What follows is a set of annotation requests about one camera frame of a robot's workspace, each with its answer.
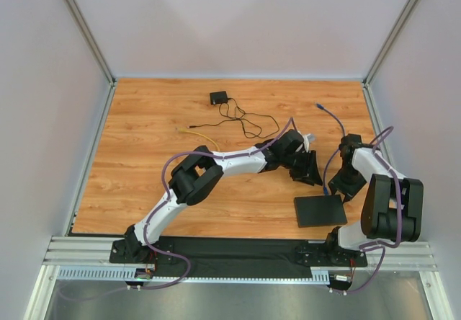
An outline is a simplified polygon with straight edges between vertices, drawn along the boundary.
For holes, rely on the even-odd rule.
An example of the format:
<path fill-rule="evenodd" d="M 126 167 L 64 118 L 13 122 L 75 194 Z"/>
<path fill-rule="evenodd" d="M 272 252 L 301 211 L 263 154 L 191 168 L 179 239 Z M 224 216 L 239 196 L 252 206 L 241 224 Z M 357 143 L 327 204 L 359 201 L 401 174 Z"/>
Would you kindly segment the black network switch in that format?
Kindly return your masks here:
<path fill-rule="evenodd" d="M 294 206 L 300 228 L 347 224 L 344 205 L 339 195 L 295 197 Z"/>

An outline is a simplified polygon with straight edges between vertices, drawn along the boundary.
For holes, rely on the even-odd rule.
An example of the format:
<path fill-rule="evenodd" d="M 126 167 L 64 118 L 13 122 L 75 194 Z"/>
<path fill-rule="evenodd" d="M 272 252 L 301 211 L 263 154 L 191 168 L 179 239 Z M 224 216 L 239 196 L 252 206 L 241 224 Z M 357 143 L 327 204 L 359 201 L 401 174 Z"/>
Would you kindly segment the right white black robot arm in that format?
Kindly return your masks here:
<path fill-rule="evenodd" d="M 415 242 L 421 234 L 424 184 L 408 178 L 384 159 L 380 149 L 363 143 L 360 135 L 341 139 L 341 168 L 328 182 L 332 195 L 341 193 L 349 202 L 363 188 L 367 194 L 359 221 L 338 226 L 326 241 L 333 247 L 367 252 L 371 248 L 397 248 Z"/>

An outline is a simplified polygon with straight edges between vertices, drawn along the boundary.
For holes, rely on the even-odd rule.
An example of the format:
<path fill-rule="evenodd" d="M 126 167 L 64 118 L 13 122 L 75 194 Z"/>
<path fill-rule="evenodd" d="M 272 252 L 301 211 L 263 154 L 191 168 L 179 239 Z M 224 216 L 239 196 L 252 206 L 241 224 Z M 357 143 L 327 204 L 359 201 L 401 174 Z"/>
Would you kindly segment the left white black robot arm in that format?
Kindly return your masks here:
<path fill-rule="evenodd" d="M 204 201 L 222 179 L 239 174 L 259 174 L 286 168 L 292 180 L 322 185 L 316 152 L 310 149 L 310 136 L 295 129 L 245 150 L 210 151 L 199 146 L 172 157 L 184 159 L 171 171 L 171 179 L 161 180 L 165 193 L 146 217 L 129 226 L 122 241 L 112 249 L 133 262 L 148 258 L 148 246 L 158 241 L 162 231 L 186 208 Z"/>

